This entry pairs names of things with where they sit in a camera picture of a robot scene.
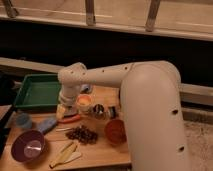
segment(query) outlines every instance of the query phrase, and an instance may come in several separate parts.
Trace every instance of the red bowl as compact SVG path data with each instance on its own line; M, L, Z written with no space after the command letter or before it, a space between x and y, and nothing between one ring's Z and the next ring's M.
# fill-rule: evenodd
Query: red bowl
M110 120L104 129L105 136L112 145L126 142L124 122L120 119Z
M36 130L22 133L11 148L13 159L18 162L29 162L36 159L44 149L44 135Z

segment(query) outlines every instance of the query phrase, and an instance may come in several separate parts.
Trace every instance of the blue cup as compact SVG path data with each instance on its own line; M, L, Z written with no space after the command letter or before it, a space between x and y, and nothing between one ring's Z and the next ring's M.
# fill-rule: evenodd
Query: blue cup
M16 117L16 125L21 129L32 128L32 120L27 113L21 113Z

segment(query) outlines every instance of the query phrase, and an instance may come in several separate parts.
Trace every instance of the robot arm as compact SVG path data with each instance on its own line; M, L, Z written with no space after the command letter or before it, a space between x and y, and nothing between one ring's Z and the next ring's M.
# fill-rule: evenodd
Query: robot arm
M60 101L71 106L79 85L120 87L121 109L135 171L190 171L179 97L180 75L168 62L139 62L86 70L81 63L58 74Z

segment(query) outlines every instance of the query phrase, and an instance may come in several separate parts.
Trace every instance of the green tray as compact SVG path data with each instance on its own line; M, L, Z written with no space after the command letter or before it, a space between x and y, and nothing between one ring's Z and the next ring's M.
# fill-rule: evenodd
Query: green tray
M24 78L14 101L18 109L51 108L58 104L61 84L56 74L33 74Z

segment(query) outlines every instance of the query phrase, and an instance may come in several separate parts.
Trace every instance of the black wall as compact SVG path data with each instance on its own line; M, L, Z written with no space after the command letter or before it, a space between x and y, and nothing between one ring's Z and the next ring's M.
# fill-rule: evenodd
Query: black wall
M213 42L0 20L0 56L88 68L168 60L182 82L213 86Z

